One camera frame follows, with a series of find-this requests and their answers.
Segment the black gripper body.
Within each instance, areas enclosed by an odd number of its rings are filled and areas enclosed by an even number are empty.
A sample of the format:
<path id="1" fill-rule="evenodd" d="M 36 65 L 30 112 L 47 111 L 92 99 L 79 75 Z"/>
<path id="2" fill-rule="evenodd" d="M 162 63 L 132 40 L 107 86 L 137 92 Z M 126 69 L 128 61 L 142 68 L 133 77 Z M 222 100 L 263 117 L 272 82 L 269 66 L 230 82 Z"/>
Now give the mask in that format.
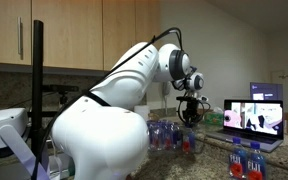
<path id="1" fill-rule="evenodd" d="M 177 100 L 179 101 L 177 114 L 184 124 L 198 124 L 207 112 L 205 101 L 189 96 L 179 96 Z"/>

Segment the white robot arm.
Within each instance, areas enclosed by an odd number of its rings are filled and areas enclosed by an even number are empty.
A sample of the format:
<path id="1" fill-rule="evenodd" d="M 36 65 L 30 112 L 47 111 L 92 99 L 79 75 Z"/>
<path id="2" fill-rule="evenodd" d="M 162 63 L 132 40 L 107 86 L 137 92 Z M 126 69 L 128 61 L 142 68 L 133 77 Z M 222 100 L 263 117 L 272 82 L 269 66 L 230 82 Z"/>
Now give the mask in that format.
<path id="1" fill-rule="evenodd" d="M 125 180 L 145 158 L 146 120 L 132 111 L 153 82 L 171 82 L 179 91 L 197 91 L 204 77 L 174 44 L 148 42 L 131 47 L 103 81 L 73 101 L 56 118 L 51 136 L 73 159 L 74 180 Z"/>

